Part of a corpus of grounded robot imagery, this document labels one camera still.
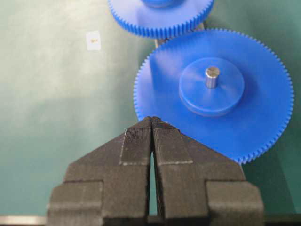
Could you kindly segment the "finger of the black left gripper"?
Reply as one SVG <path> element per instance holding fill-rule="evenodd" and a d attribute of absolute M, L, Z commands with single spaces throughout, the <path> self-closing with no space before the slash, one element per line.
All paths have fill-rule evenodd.
<path fill-rule="evenodd" d="M 264 204 L 239 164 L 152 117 L 159 213 L 166 226 L 262 226 Z"/>
<path fill-rule="evenodd" d="M 144 226 L 149 213 L 152 119 L 71 163 L 52 191 L 49 226 Z"/>

